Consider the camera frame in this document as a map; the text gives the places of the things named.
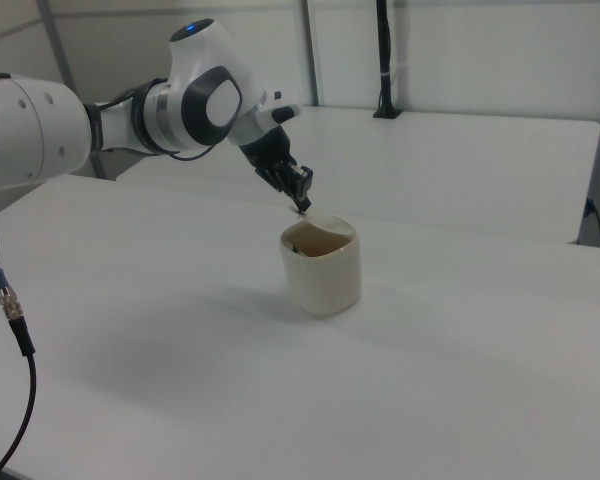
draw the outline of cable connector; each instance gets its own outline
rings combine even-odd
[[[2,311],[9,321],[16,320],[23,315],[18,296],[11,285],[0,288],[0,305],[2,305]]]
[[[7,277],[0,268],[0,305],[2,305],[2,311],[4,316],[9,321],[11,331],[16,336],[18,346],[22,352],[23,357],[33,355],[36,349],[33,347],[33,342],[29,336],[29,330],[27,328],[27,322],[24,319],[22,312],[22,306],[18,301],[18,295],[15,290],[9,285]]]

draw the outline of ceramic cup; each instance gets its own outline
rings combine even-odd
[[[360,297],[360,239],[351,225],[332,218],[345,234],[303,220],[280,236],[293,301],[317,316],[344,310]]]

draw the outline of metal connector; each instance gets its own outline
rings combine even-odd
[[[10,285],[0,288],[0,305],[7,320],[16,320],[23,315],[18,296]]]

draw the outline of power cord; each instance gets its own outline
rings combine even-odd
[[[36,398],[36,386],[37,386],[37,375],[36,375],[36,363],[33,359],[33,354],[35,353],[35,348],[33,347],[33,343],[31,341],[31,337],[29,336],[29,331],[27,329],[27,322],[24,319],[24,315],[22,312],[22,307],[20,306],[20,302],[18,302],[18,296],[16,292],[13,290],[9,282],[7,281],[7,277],[4,274],[4,271],[0,268],[0,305],[2,305],[2,310],[9,321],[9,326],[13,331],[13,334],[18,341],[18,346],[20,347],[20,352],[22,356],[27,358],[29,362],[29,376],[30,376],[30,386],[29,386],[29,400],[27,401],[27,409],[24,414],[24,418],[22,419],[22,423],[20,424],[20,429],[16,434],[9,450],[0,460],[0,472],[7,464],[9,459],[11,459],[12,455],[18,448],[22,437],[24,436],[24,432],[27,430],[27,426],[29,425],[29,420],[31,419],[31,413],[33,412],[33,405],[35,403]]]
[[[209,153],[211,150],[213,150],[213,147],[215,147],[215,145],[211,145],[211,146],[210,146],[209,148],[207,148],[207,149],[206,149],[204,152],[202,152],[202,153],[201,153],[201,154],[199,154],[199,155],[195,155],[195,156],[193,156],[193,157],[179,157],[179,156],[177,156],[176,154],[173,154],[173,153],[172,153],[171,155],[169,155],[169,156],[170,156],[171,158],[174,158],[174,159],[176,159],[176,160],[180,160],[180,161],[182,161],[182,162],[190,162],[190,161],[192,161],[192,160],[197,160],[197,159],[199,159],[199,158],[202,158],[202,157],[204,157],[204,156],[205,156],[207,153]]]
[[[587,218],[592,213],[596,216],[596,219],[598,221],[598,230],[600,231],[600,212],[596,207],[595,200],[587,198],[587,201],[584,204],[584,214],[582,215],[582,218]]]

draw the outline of table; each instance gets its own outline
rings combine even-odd
[[[303,109],[285,123],[318,208],[511,237],[578,237],[600,125],[538,118]],[[118,181],[280,204],[225,141],[193,163],[146,158]]]
[[[291,304],[285,208],[63,177],[0,213],[33,479],[600,479],[600,249],[344,216],[363,291]],[[0,316],[0,456],[26,362]]]

